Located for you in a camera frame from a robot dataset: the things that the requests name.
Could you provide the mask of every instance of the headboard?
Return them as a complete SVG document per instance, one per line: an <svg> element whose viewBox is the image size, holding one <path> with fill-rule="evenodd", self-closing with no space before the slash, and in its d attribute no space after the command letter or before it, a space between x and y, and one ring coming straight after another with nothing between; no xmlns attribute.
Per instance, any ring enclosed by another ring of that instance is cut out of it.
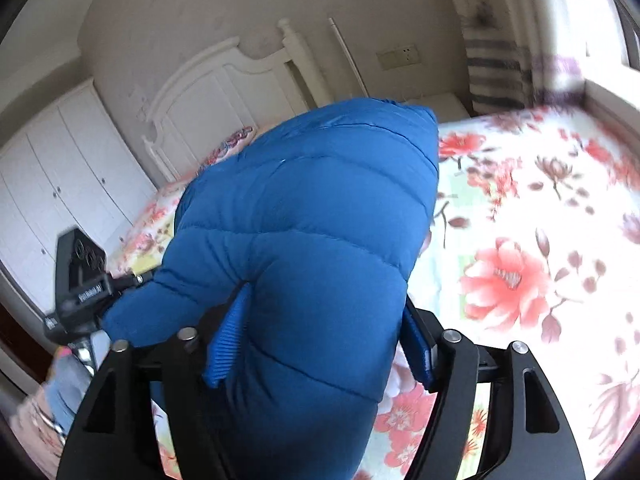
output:
<svg viewBox="0 0 640 480"><path fill-rule="evenodd" d="M146 150L169 182L196 170L222 140L245 126L275 125L333 102L304 38L283 18L283 48L263 59L229 38L197 54L162 86L146 114L156 126Z"/></svg>

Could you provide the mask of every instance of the blue puffer jacket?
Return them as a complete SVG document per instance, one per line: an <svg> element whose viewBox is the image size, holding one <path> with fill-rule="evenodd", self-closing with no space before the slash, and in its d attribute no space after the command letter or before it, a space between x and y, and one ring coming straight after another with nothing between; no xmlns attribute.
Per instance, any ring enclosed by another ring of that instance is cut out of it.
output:
<svg viewBox="0 0 640 480"><path fill-rule="evenodd" d="M252 284L226 379L242 480L355 473L433 215L437 138L430 110L373 99L281 124L190 184L154 280L106 314L112 339L150 345Z"/></svg>

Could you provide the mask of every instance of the floral bedding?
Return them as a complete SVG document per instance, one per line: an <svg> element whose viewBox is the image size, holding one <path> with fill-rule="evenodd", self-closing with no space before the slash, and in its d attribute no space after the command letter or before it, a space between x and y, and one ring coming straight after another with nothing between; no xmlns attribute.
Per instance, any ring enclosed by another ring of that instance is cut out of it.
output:
<svg viewBox="0 0 640 480"><path fill-rule="evenodd" d="M187 181L158 193L114 272L156 266ZM588 479L640 416L640 165L578 108L544 107L440 127L431 232L409 280L418 308L478 344L523 340L574 431ZM458 477L475 474L489 387L476 405ZM356 478L404 478L435 395L396 354ZM179 478L166 414L154 407L166 472Z"/></svg>

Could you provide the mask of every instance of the white wardrobe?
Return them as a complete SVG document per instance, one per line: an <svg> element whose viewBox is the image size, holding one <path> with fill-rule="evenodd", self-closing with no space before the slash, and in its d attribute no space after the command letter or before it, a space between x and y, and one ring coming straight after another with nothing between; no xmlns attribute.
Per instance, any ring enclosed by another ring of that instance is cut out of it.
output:
<svg viewBox="0 0 640 480"><path fill-rule="evenodd" d="M89 80L0 151L0 262L50 312L58 235L79 226L109 254L155 192Z"/></svg>

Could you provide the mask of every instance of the electrical socket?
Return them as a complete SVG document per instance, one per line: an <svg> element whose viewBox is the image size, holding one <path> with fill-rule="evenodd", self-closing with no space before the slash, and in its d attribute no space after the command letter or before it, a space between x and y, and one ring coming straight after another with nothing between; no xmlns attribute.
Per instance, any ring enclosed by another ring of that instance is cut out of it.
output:
<svg viewBox="0 0 640 480"><path fill-rule="evenodd" d="M377 52L378 62L382 70L391 70L399 66L407 66L420 63L420 53L414 44L399 46L393 50Z"/></svg>

